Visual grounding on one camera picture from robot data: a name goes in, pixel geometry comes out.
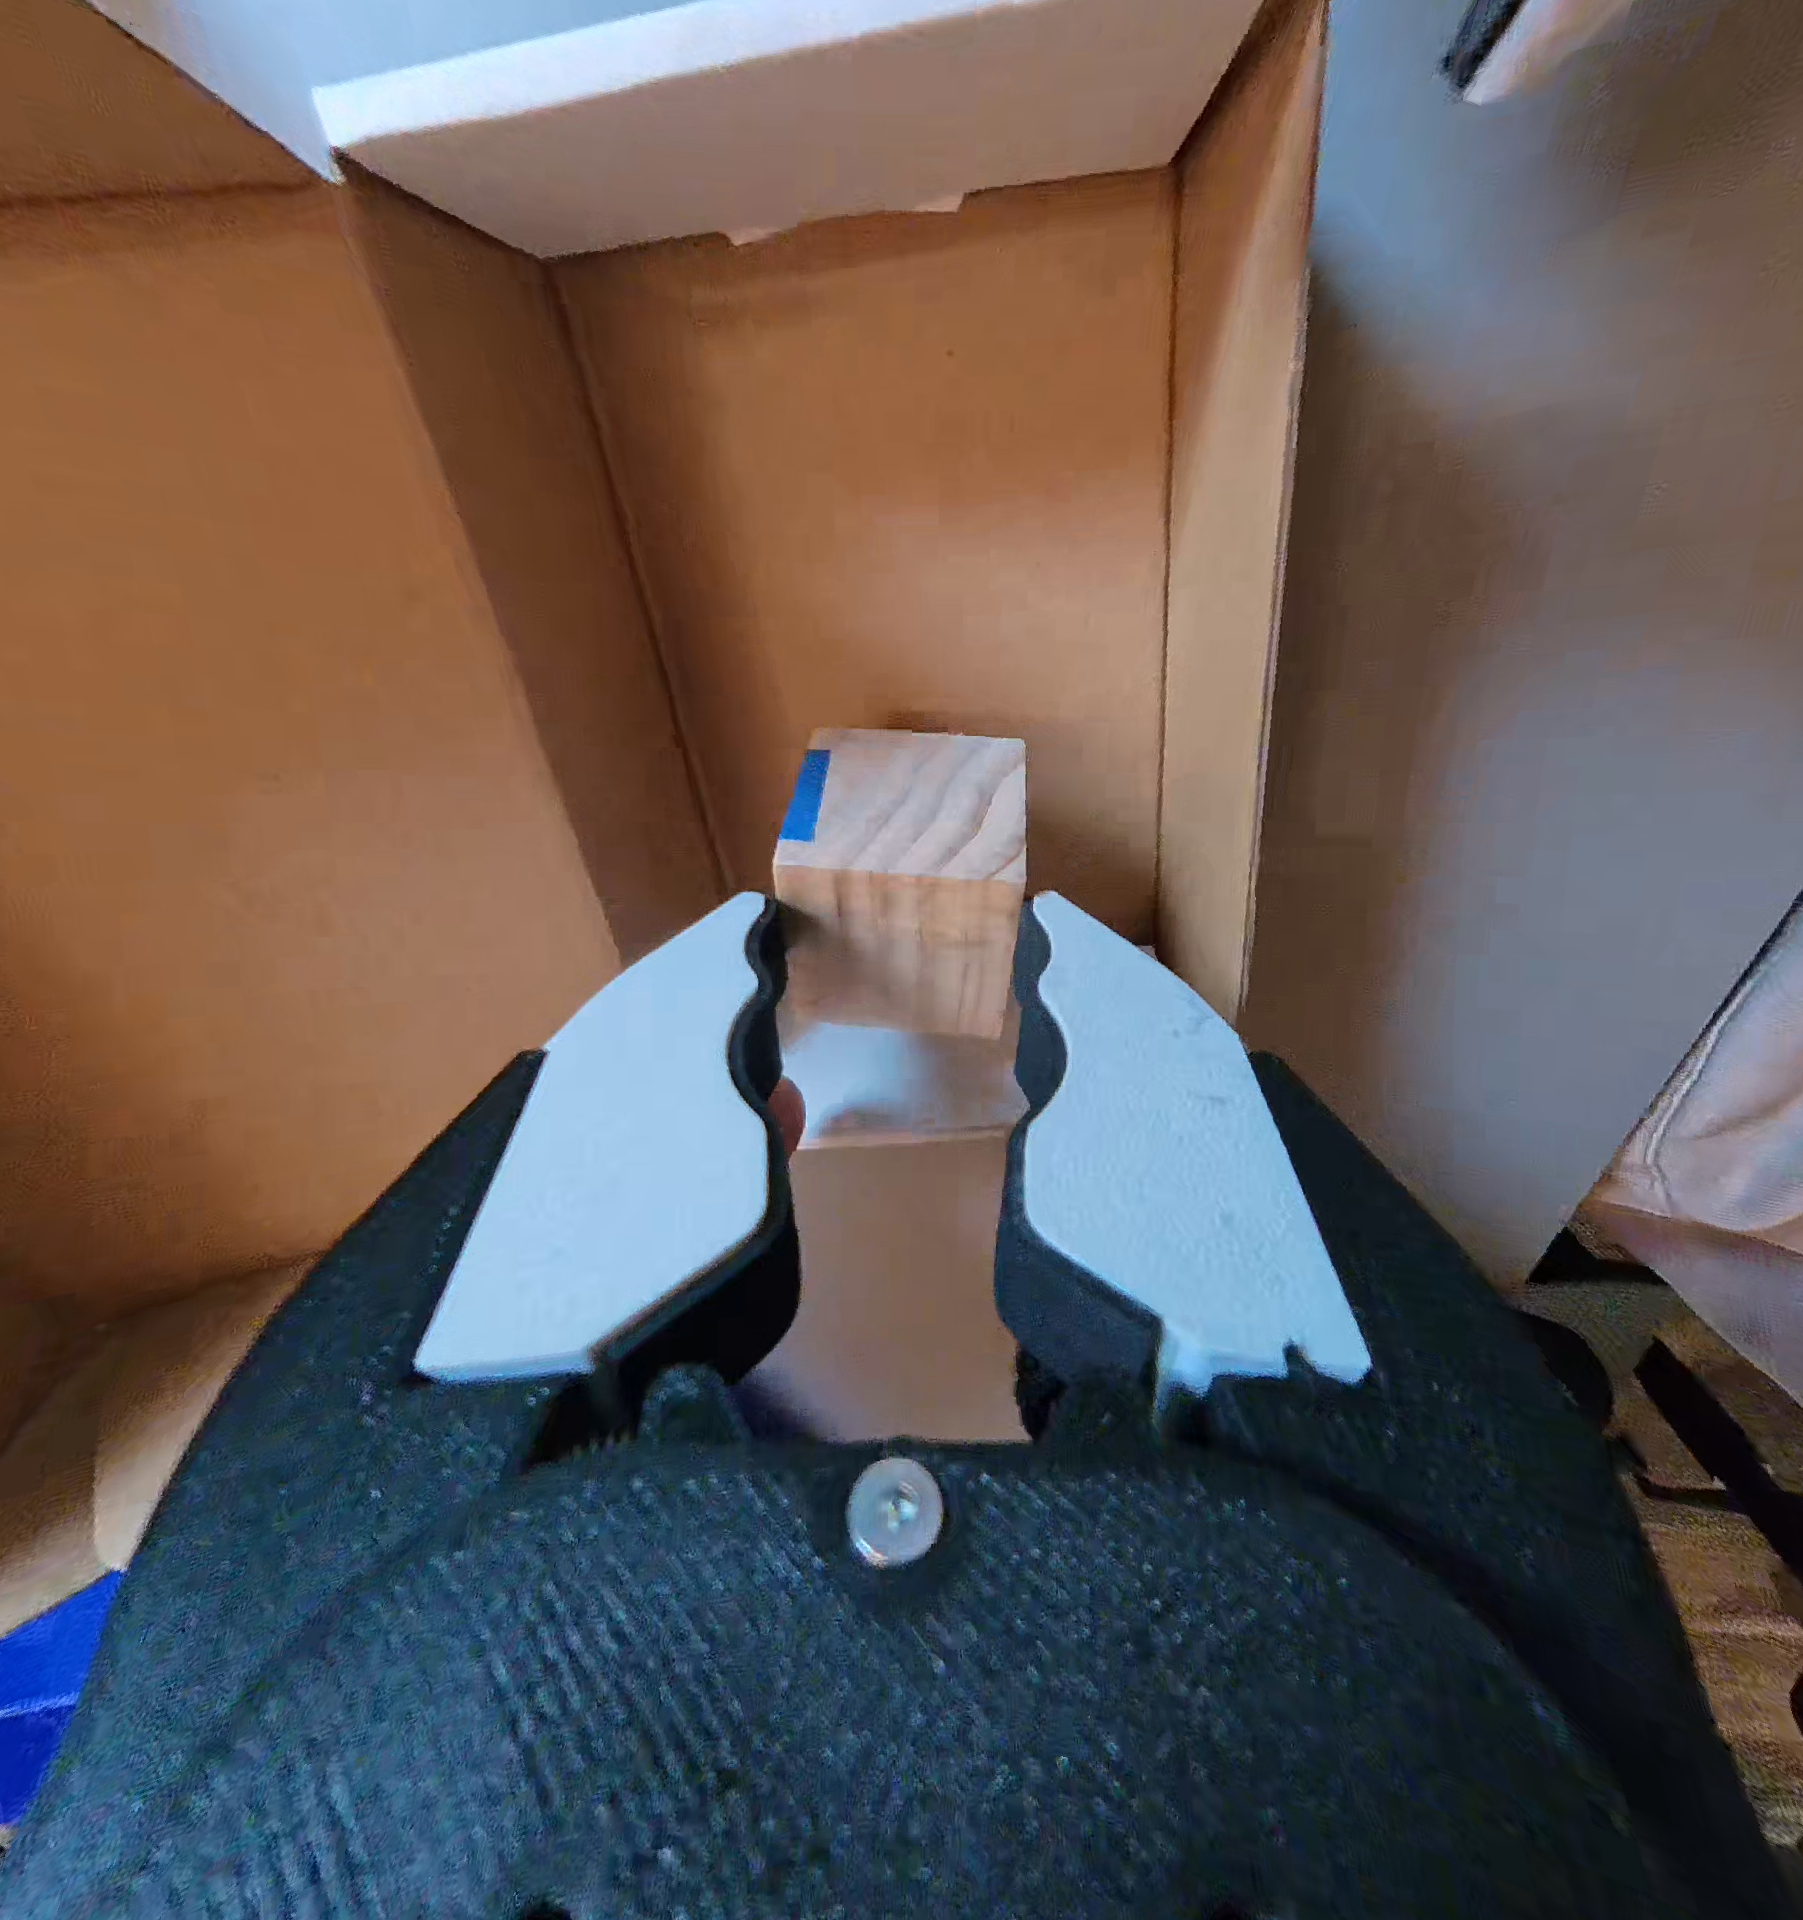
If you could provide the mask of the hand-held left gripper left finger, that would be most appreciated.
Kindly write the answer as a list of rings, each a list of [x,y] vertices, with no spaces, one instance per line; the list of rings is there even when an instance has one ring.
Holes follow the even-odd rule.
[[[740,892],[591,995],[528,1101],[412,1354],[438,1387],[545,1383],[529,1457],[633,1438],[650,1387],[722,1391],[794,1332],[779,906]]]

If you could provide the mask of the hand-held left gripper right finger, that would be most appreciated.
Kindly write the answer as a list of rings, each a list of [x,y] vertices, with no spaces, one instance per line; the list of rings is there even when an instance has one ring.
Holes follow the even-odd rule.
[[[1051,1391],[1151,1407],[1228,1378],[1368,1378],[1368,1338],[1233,1026],[1151,953],[1040,892],[1013,953],[1023,1112],[996,1310]]]

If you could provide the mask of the wooden cube with blue tape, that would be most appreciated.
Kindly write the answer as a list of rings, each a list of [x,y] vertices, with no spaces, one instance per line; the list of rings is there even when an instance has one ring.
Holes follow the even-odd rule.
[[[1028,745],[816,727],[773,892],[797,1022],[996,1042],[1028,892]]]

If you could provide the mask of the white cardboard box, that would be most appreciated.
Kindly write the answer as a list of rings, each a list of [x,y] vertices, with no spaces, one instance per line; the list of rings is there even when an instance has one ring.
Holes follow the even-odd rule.
[[[0,5],[0,1634],[821,727],[1241,1014],[1327,5]]]

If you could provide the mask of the beige upholstered chair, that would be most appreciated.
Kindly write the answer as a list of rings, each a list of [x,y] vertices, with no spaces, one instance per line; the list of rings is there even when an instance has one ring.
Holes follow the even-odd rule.
[[[1803,892],[1581,1216],[1803,1404]]]

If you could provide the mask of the black chair base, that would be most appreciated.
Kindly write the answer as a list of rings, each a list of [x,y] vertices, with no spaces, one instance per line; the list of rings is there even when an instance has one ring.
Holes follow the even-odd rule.
[[[1609,1441],[1762,1835],[1803,1855],[1803,1404],[1591,1228],[1515,1310]]]

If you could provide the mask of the blue plastic bin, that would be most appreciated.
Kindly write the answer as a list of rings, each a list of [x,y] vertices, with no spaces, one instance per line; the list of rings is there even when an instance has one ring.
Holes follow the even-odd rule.
[[[83,1695],[120,1573],[0,1634],[0,1828],[38,1800]]]

